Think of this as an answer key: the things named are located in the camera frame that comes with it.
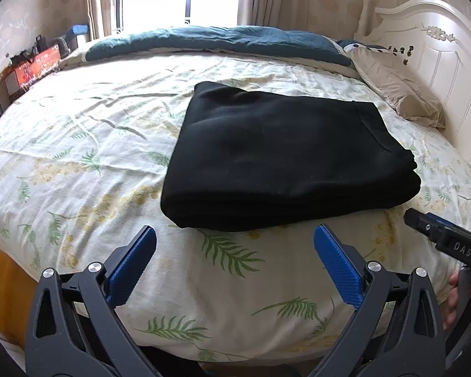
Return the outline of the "person right hand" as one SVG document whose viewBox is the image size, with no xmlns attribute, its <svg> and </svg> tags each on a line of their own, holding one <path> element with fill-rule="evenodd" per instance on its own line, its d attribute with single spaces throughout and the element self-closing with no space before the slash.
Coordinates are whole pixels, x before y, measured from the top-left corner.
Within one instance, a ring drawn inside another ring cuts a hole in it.
<svg viewBox="0 0 471 377">
<path fill-rule="evenodd" d="M 441 304 L 441 320 L 444 329 L 453 325 L 457 317 L 457 305 L 459 302 L 459 270 L 456 270 L 448 280 L 451 287 L 447 295 L 447 300 Z"/>
</svg>

